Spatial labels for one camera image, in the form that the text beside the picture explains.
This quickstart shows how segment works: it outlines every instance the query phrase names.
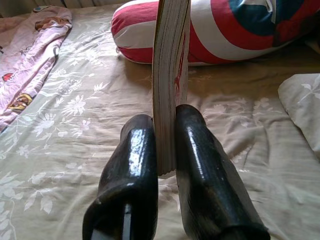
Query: pink blanket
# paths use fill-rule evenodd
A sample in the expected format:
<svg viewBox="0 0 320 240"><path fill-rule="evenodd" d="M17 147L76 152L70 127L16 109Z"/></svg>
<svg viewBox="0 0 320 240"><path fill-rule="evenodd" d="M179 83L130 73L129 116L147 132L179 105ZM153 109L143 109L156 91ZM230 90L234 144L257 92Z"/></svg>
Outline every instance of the pink blanket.
<svg viewBox="0 0 320 240"><path fill-rule="evenodd" d="M58 6L0 20L0 132L40 91L71 20L71 12Z"/></svg>

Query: pillow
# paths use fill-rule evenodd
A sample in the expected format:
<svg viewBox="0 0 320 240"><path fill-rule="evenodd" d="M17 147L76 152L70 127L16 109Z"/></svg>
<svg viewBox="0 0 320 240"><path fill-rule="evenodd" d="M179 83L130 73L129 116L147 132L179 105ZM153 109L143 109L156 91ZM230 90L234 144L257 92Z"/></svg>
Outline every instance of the pillow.
<svg viewBox="0 0 320 240"><path fill-rule="evenodd" d="M286 112L320 159L320 73L296 74L278 89Z"/></svg>
<svg viewBox="0 0 320 240"><path fill-rule="evenodd" d="M310 32L320 0L192 0L188 61L223 64L270 53ZM111 32L129 60L150 64L158 1L130 1L113 15Z"/></svg>

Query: bed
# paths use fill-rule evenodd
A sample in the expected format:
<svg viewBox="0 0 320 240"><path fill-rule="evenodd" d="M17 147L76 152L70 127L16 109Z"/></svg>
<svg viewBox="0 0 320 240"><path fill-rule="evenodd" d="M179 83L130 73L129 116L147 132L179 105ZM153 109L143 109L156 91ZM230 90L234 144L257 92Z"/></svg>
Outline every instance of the bed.
<svg viewBox="0 0 320 240"><path fill-rule="evenodd" d="M79 240L124 123L152 114L151 66L116 50L119 5L72 9L72 30L32 103L0 134L0 239ZM273 240L320 236L320 163L283 107L280 84L320 73L291 44L256 59L189 68L188 103L236 166ZM155 240L188 239L174 172L159 177Z"/></svg>

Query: book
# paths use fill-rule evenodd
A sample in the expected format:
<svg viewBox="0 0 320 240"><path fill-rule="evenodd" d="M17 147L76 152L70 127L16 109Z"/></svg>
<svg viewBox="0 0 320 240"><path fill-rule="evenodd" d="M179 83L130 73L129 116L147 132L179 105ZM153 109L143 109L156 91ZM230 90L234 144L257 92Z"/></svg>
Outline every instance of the book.
<svg viewBox="0 0 320 240"><path fill-rule="evenodd" d="M187 101L191 0L159 0L152 57L157 173L176 168L176 106Z"/></svg>

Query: red stripe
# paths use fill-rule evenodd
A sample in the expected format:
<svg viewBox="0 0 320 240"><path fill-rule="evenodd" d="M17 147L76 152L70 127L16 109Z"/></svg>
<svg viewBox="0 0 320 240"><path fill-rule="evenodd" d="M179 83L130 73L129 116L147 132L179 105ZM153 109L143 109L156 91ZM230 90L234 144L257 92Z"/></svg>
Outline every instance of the red stripe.
<svg viewBox="0 0 320 240"><path fill-rule="evenodd" d="M125 48L118 47L120 52L131 61L141 63L141 64L151 64L152 63L152 55L153 48Z"/></svg>
<svg viewBox="0 0 320 240"><path fill-rule="evenodd" d="M248 50L262 50L272 47L272 35L258 36L238 23L228 0L211 0L211 10L220 32L233 45Z"/></svg>
<svg viewBox="0 0 320 240"><path fill-rule="evenodd" d="M203 62L207 64L226 64L235 62L231 60L222 59L211 54L199 40L192 22L190 23L190 43L188 60L191 63Z"/></svg>
<svg viewBox="0 0 320 240"><path fill-rule="evenodd" d="M312 18L319 8L319 0L305 0L291 19L281 21L276 26L273 45L275 47L281 46L311 32L319 24L319 19Z"/></svg>
<svg viewBox="0 0 320 240"><path fill-rule="evenodd" d="M124 7L114 14L111 22L111 32L114 36L127 26L155 21L157 19L157 13L157 1Z"/></svg>

